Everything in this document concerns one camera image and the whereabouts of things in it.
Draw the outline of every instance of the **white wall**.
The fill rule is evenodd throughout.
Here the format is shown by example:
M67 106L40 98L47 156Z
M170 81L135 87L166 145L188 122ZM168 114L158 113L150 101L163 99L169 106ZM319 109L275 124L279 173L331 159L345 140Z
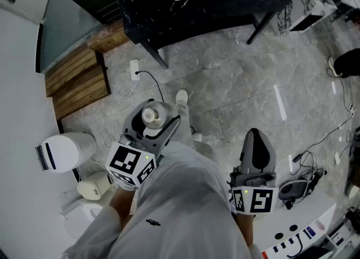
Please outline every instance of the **white wall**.
M0 249L9 259L58 258L75 241L59 217L75 178L42 172L34 149L58 133L44 76L34 72L37 32L0 9Z

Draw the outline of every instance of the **white sneaker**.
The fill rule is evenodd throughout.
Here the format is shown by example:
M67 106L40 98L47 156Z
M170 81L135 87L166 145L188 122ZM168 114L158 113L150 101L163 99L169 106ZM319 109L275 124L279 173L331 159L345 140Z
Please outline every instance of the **white sneaker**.
M181 102L181 103L187 103L187 100L189 99L189 96L187 94L187 92L184 89L181 89L177 92L176 94L176 104Z
M202 140L203 140L202 134L200 134L200 133L192 134L192 140L197 141L197 142L202 142Z
M329 57L327 59L327 64L330 67L334 77L338 77L339 75L336 73L335 69L334 69L334 58L333 57Z

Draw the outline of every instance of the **white cylinder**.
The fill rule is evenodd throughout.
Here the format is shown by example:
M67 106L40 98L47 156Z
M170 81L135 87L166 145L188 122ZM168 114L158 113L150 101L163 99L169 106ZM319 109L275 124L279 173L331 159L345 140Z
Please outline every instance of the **white cylinder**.
M96 152L96 141L87 133L65 133L52 136L41 144L49 170L56 173L72 170Z

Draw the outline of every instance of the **gray tile floor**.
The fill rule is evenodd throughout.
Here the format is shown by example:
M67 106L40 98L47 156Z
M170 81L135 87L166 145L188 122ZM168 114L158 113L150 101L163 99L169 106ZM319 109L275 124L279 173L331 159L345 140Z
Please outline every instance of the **gray tile floor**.
M224 176L239 164L246 132L251 127L263 131L276 149L281 185L298 178L298 174L289 173L290 158L323 139L348 118L340 81L326 74L327 58L360 48L360 32L352 24L331 24L325 20L304 34L289 37L277 37L268 28L252 45L247 45L253 31L253 26L242 26L188 39L163 48L168 70L150 56L139 63L139 68L153 74L169 103L174 103L180 88L187 90L191 125L203 134L204 142L215 148ZM63 120L65 131L84 131L95 137L98 150L94 159L102 163L108 154L103 146L106 134L119 138L116 120L121 130L132 107L145 99L160 100L156 84L147 74L141 74L133 97L121 95L123 88L134 86L129 61L145 56L146 51L131 42L105 54L112 95ZM360 125L360 79L352 77L350 81L354 118L323 144L312 148L318 166L328 170L319 188L338 202L333 222L353 203L344 196L348 152L344 152L339 165L334 164L334 152L347 145L347 130ZM343 83L348 107L349 82L345 79ZM109 136L105 144L110 146ZM306 164L311 164L310 157ZM98 168L87 162L82 166L82 174L88 176Z

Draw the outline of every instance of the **power strip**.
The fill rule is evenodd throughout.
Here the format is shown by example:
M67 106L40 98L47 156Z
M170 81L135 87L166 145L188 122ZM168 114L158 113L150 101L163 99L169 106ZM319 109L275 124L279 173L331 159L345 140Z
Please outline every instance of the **power strip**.
M135 74L135 72L139 72L139 60L138 59L130 61L130 73L131 73L131 80L139 81L140 76Z

